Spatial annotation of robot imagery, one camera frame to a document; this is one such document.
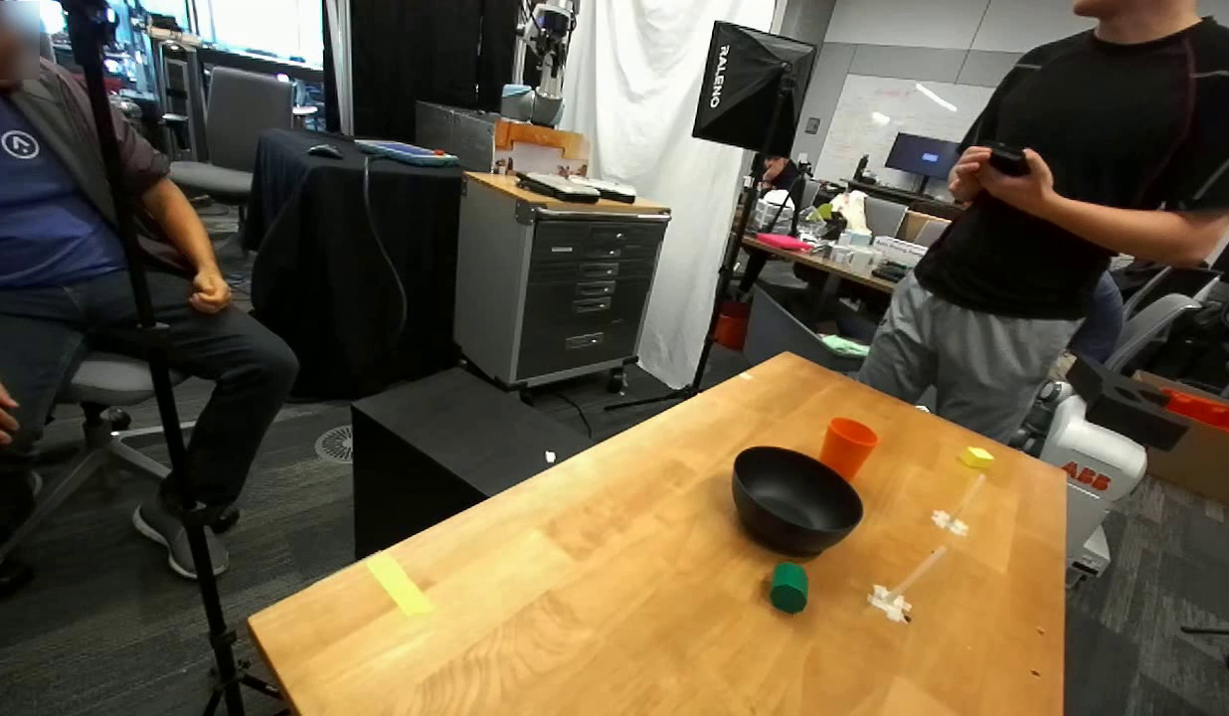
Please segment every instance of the sneaker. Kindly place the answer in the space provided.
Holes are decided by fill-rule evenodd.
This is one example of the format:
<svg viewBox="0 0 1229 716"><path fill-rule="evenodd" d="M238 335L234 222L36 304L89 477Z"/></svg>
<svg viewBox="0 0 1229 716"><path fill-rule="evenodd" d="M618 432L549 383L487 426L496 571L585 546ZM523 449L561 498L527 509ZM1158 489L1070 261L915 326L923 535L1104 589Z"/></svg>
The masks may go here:
<svg viewBox="0 0 1229 716"><path fill-rule="evenodd" d="M166 548L172 571L180 571L185 580L198 576L197 563L191 563L186 523L174 514L166 514L156 501L150 503L137 503L130 523L137 523L140 535L146 535L160 548ZM205 535L209 535L209 552L211 552L217 576L225 576L226 563L233 563L233 552L226 552L226 546L211 527L205 527Z"/></svg>

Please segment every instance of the blue shirt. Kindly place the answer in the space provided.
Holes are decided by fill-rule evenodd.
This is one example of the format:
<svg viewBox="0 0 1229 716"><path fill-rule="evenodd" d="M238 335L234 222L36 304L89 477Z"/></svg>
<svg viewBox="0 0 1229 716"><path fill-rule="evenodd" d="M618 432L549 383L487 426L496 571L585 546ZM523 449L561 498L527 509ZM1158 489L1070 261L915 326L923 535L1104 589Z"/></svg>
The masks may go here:
<svg viewBox="0 0 1229 716"><path fill-rule="evenodd" d="M68 287L116 269L125 269L116 229L0 95L0 287Z"/></svg>

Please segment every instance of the cardboard box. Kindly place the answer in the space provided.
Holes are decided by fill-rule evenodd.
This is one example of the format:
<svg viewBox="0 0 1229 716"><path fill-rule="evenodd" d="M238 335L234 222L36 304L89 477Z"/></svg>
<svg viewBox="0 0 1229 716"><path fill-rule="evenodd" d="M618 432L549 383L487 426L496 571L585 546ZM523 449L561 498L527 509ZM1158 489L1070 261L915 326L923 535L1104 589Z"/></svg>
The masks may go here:
<svg viewBox="0 0 1229 716"><path fill-rule="evenodd" d="M1155 376L1155 373L1139 373L1139 383L1147 390L1202 392L1194 387ZM1188 421L1188 417L1177 417L1177 421L1184 426L1184 432L1177 437L1175 449L1150 449L1147 473L1229 509L1229 430L1202 426L1202 421Z"/></svg>

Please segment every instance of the black curtain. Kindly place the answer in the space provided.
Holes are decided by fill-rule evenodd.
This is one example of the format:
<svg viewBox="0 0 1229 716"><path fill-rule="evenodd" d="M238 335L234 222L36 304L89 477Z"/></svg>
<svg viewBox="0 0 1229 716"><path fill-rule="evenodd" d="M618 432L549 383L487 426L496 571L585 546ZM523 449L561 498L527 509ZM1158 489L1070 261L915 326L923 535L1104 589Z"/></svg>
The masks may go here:
<svg viewBox="0 0 1229 716"><path fill-rule="evenodd" d="M413 104L496 111L518 0L352 0L355 135L413 140Z"/></svg>
<svg viewBox="0 0 1229 716"><path fill-rule="evenodd" d="M321 86L328 86L328 131L344 131L344 119L339 119L339 74L335 74L335 35L332 35L332 5L335 0L321 0Z"/></svg>

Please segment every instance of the white robot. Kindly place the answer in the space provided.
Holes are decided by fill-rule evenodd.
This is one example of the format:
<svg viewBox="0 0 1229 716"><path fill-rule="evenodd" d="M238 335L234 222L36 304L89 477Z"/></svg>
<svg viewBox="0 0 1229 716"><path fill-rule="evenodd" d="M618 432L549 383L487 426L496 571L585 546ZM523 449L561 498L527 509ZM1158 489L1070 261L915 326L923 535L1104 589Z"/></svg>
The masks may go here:
<svg viewBox="0 0 1229 716"><path fill-rule="evenodd" d="M1109 563L1104 520L1147 477L1147 446L1093 426L1085 396L1070 383L1056 383L1032 413L1023 449L1068 470L1068 560L1077 576L1104 571Z"/></svg>

